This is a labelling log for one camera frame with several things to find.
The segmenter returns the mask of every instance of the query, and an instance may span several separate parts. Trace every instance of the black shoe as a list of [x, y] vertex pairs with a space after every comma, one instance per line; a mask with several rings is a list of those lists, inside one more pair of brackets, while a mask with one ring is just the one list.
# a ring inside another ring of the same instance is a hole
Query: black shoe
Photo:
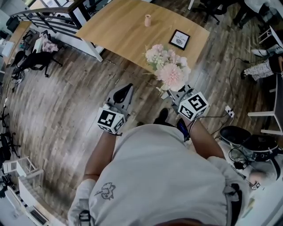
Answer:
[[159, 121], [162, 121], [162, 122], [165, 122], [166, 119], [168, 118], [168, 115], [169, 115], [169, 111], [167, 108], [163, 108], [160, 113], [159, 113], [159, 116], [158, 116], [158, 120]]
[[236, 21], [235, 19], [233, 19], [233, 24], [234, 24], [234, 25], [237, 25], [237, 24], [238, 24], [238, 21]]
[[244, 27], [243, 23], [242, 22], [239, 22], [239, 28], [242, 30]]
[[138, 123], [137, 123], [137, 127], [138, 127], [138, 126], [141, 126], [141, 125], [144, 125], [144, 123], [143, 123], [143, 122], [138, 122]]
[[241, 72], [241, 79], [244, 80], [246, 78], [246, 74], [244, 73], [244, 71]]

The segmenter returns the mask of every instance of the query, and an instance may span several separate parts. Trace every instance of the wooden table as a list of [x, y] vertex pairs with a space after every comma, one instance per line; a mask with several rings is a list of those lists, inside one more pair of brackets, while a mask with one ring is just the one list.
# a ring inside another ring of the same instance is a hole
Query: wooden table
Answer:
[[[151, 26], [145, 27], [145, 15], [152, 17]], [[180, 30], [190, 35], [183, 51], [169, 40]], [[100, 45], [153, 73], [146, 63], [145, 46], [166, 45], [176, 54], [187, 57], [188, 66], [193, 68], [206, 41], [209, 32], [163, 7], [141, 0], [113, 0], [95, 14], [76, 34], [84, 40]]]
[[31, 26], [31, 22], [30, 21], [22, 21], [19, 24], [19, 26], [17, 27], [17, 29], [14, 31], [14, 33], [12, 34], [12, 36], [11, 36], [9, 41], [13, 42], [14, 46], [13, 46], [13, 48], [11, 50], [10, 56], [9, 57], [3, 56], [4, 62], [6, 64], [6, 66], [8, 64], [10, 64], [11, 59], [13, 57], [15, 57], [17, 48], [18, 48], [19, 44], [21, 43], [22, 38], [28, 32], [30, 26]]

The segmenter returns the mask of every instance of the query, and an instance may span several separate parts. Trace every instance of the hand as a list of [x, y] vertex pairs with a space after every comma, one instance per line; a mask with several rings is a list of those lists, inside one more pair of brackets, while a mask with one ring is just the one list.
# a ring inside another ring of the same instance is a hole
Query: hand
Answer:
[[191, 123], [191, 121], [184, 115], [180, 114], [180, 116], [184, 120], [186, 126], [188, 126]]

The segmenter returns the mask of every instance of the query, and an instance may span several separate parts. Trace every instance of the white box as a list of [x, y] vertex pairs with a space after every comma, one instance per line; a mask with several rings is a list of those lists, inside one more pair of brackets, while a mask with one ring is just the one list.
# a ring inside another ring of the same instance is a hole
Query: white box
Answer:
[[190, 121], [199, 117], [205, 112], [208, 103], [201, 92], [190, 96], [179, 105], [178, 112], [188, 118]]
[[123, 114], [104, 108], [99, 108], [98, 110], [96, 124], [102, 130], [116, 134], [125, 122], [126, 120]]

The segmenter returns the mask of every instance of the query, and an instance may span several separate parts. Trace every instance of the pants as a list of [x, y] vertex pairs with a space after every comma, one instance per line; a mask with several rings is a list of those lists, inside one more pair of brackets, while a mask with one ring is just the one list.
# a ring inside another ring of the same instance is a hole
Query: pants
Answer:
[[254, 12], [245, 3], [243, 3], [243, 5], [241, 6], [239, 12], [237, 13], [234, 21], [235, 21], [235, 24], [238, 23], [240, 26], [243, 26], [255, 16], [256, 16], [256, 12]]
[[261, 78], [266, 78], [268, 76], [273, 75], [273, 71], [270, 68], [269, 60], [263, 62], [262, 64], [258, 64], [251, 68], [244, 70], [245, 75], [252, 75], [252, 78], [257, 81]]
[[171, 124], [168, 123], [168, 122], [161, 121], [159, 118], [156, 118], [156, 119], [154, 120], [154, 123], [153, 123], [153, 124], [167, 125], [167, 126], [175, 127], [175, 126], [171, 125]]

